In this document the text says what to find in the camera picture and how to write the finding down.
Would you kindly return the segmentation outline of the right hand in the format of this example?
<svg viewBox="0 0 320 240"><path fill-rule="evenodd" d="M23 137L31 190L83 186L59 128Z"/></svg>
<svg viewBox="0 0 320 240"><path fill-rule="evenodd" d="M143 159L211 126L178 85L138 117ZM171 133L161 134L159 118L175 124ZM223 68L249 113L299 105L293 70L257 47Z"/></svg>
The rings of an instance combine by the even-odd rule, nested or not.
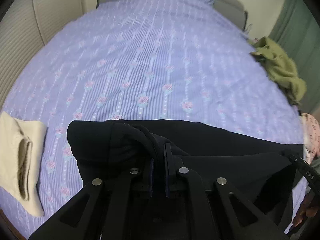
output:
<svg viewBox="0 0 320 240"><path fill-rule="evenodd" d="M293 226L299 225L303 217L314 217L319 210L319 198L313 191L307 193L293 219Z"/></svg>

